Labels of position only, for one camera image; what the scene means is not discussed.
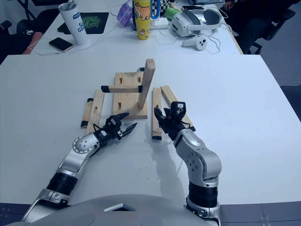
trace vr headset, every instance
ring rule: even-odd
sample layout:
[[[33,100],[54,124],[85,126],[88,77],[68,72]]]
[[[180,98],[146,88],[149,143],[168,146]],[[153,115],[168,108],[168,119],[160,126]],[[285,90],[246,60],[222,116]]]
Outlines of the vr headset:
[[[195,14],[204,15],[205,21],[201,21]],[[185,9],[181,13],[177,13],[172,18],[172,27],[181,36],[187,37],[198,35],[203,30],[214,30],[222,25],[222,16],[213,9]]]

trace charger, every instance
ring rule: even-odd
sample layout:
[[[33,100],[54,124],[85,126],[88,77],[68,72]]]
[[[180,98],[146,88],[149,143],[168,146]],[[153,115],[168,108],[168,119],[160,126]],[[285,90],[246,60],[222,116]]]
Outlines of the charger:
[[[165,17],[159,17],[159,19],[151,21],[150,30],[167,29],[168,20]]]

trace smartphone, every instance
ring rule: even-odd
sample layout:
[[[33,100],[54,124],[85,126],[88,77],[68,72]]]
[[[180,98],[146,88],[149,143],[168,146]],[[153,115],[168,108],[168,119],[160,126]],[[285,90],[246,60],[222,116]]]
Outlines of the smartphone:
[[[56,38],[49,42],[49,45],[58,49],[59,51],[70,50],[74,45],[70,42],[67,42],[64,39]]]
[[[204,9],[202,6],[182,6],[182,10]]]

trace white tumbler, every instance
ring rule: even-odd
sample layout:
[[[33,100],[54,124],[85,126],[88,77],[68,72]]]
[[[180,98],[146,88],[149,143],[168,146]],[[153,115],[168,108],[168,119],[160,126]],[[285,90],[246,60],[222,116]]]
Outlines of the white tumbler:
[[[88,43],[88,36],[84,27],[84,23],[79,14],[77,4],[75,2],[66,2],[61,4],[58,9],[78,45]]]

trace white table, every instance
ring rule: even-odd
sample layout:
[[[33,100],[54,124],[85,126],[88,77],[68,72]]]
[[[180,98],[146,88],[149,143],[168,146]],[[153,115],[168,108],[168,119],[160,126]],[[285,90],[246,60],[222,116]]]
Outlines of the white table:
[[[85,133],[79,125],[87,98],[113,84],[114,73],[135,71],[145,59],[8,56],[0,66],[0,202],[31,203]],[[301,200],[301,123],[260,56],[158,55],[155,62],[151,90],[168,84],[187,103],[196,134],[222,161],[221,204]],[[106,94],[100,125],[112,99]],[[151,92],[147,101],[150,116]],[[181,159],[173,144],[166,135],[161,143],[151,140],[151,118],[136,121],[128,137],[91,159],[70,204],[110,194],[185,203],[187,168],[176,174]]]
[[[80,12],[109,12],[114,6],[124,3],[124,0],[79,0]],[[185,0],[178,0],[177,5],[181,5]],[[214,5],[206,5],[205,7],[214,7]],[[120,7],[115,7],[113,13],[118,13]],[[52,23],[50,28],[44,34],[44,39],[41,39],[37,46],[34,48],[36,52],[32,54],[49,54],[59,53],[53,47],[49,46],[50,39],[61,37],[73,44],[75,41],[71,35],[65,35],[57,31],[57,28],[63,23],[63,18],[59,15]],[[168,30],[161,30],[165,35],[175,36],[172,27]],[[182,41],[188,38],[179,38],[174,42],[173,38],[165,37],[159,33],[159,31],[152,31],[148,40],[139,40],[137,35],[131,29],[131,23],[126,27],[122,27],[115,16],[109,14],[108,21],[103,34],[90,34],[90,43],[84,46],[75,45],[75,47],[67,52],[70,53],[114,53],[114,54],[141,54],[141,52],[147,52],[148,56],[155,56],[157,54],[193,54],[193,55],[210,55],[208,51],[196,51],[194,48],[181,47]],[[217,55],[239,55],[241,54],[240,48],[238,48],[233,35],[228,31],[225,25],[213,35],[221,41],[221,51]],[[213,42],[208,42],[207,49],[210,52],[216,52],[216,48]]]

